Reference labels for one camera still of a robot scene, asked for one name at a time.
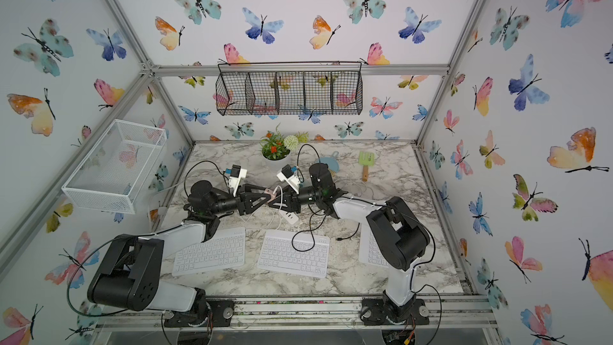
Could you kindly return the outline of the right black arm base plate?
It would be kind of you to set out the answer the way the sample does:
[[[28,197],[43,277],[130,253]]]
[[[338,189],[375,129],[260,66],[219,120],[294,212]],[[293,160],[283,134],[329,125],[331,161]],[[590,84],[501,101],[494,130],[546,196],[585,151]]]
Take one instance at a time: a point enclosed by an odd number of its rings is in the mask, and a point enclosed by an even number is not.
[[[396,305],[385,295],[381,299],[363,299],[359,319],[366,326],[428,325],[429,313],[425,302],[416,297],[404,305]]]

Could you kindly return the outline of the white mesh wall basket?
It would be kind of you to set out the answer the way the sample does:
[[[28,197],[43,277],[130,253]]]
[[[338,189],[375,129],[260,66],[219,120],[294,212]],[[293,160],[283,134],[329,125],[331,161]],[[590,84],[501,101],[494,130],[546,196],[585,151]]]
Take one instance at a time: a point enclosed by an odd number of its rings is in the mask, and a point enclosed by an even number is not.
[[[62,192],[74,206],[134,214],[167,142],[164,129],[114,120],[68,177]]]

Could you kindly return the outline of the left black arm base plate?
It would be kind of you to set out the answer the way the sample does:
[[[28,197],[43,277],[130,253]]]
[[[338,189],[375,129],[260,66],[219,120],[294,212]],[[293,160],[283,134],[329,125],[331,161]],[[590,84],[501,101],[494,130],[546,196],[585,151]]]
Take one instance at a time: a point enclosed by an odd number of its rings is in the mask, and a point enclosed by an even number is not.
[[[189,311],[173,311],[172,318],[163,323],[165,327],[185,329],[230,327],[235,307],[233,300],[202,300]]]

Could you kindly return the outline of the white power strip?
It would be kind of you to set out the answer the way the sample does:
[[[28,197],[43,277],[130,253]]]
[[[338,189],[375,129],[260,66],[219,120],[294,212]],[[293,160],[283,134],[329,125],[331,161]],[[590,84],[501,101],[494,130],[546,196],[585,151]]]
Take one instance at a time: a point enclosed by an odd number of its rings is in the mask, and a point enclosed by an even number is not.
[[[289,224],[296,225],[299,222],[299,217],[294,212],[287,212],[282,209],[279,210],[279,215]]]

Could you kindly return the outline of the white potted flower plant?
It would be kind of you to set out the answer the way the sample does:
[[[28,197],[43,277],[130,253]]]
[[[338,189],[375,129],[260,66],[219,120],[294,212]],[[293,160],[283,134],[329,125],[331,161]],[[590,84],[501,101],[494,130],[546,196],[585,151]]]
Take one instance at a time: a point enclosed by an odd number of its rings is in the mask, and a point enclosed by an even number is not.
[[[260,152],[270,169],[282,169],[289,164],[290,155],[309,140],[309,133],[282,134],[276,128],[260,139]]]

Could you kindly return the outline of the white wireless keyboard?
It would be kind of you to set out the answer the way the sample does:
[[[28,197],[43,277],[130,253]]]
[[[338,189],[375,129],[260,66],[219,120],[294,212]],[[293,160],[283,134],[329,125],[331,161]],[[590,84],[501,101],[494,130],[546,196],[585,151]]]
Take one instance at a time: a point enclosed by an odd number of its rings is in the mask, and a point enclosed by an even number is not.
[[[229,268],[245,263],[246,230],[244,227],[218,230],[215,236],[177,252],[173,276],[187,276]]]
[[[257,267],[270,272],[324,279],[327,277],[330,239],[311,233],[268,230]]]
[[[382,255],[377,241],[368,225],[361,225],[359,261],[365,265],[388,268],[389,263]]]

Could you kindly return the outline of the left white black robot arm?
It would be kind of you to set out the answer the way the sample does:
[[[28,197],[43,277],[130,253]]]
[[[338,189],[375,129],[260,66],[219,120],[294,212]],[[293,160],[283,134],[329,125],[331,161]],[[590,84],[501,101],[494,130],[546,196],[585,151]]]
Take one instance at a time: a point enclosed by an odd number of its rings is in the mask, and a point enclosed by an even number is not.
[[[188,217],[179,225],[144,236],[122,234],[110,242],[89,285],[87,299],[121,311],[192,310],[198,291],[162,281],[163,261],[212,239],[226,215],[251,214],[271,198],[265,188],[255,185],[240,186],[228,193],[207,180],[196,182],[184,205]]]

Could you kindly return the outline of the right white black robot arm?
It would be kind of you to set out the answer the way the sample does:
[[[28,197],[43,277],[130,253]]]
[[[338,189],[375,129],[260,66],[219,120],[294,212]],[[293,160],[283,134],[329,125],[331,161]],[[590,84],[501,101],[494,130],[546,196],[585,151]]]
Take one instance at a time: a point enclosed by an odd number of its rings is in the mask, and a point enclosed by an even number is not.
[[[341,190],[326,164],[313,164],[309,175],[311,185],[301,187],[296,171],[288,165],[282,167],[276,177],[286,187],[271,205],[284,212],[299,212],[304,205],[314,204],[328,217],[352,220],[368,228],[390,269],[385,296],[399,308],[407,305],[416,295],[415,268],[431,242],[426,226],[399,196],[371,201]]]

